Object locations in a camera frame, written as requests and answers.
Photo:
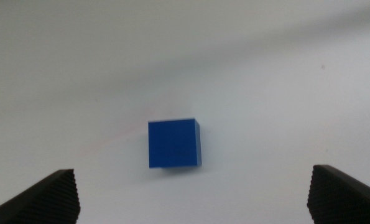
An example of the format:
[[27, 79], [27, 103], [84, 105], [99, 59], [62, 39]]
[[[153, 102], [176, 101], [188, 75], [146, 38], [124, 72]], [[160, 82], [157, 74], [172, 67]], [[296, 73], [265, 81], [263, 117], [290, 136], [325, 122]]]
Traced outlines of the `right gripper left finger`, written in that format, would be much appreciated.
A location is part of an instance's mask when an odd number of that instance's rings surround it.
[[80, 200], [73, 169], [58, 170], [0, 205], [0, 224], [75, 224]]

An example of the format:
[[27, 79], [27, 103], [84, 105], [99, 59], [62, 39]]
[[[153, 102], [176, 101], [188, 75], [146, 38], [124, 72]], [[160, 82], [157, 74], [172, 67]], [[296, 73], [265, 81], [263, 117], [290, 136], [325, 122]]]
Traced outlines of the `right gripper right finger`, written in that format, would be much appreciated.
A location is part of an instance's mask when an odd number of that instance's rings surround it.
[[329, 165], [314, 165], [307, 207], [315, 224], [370, 224], [370, 187]]

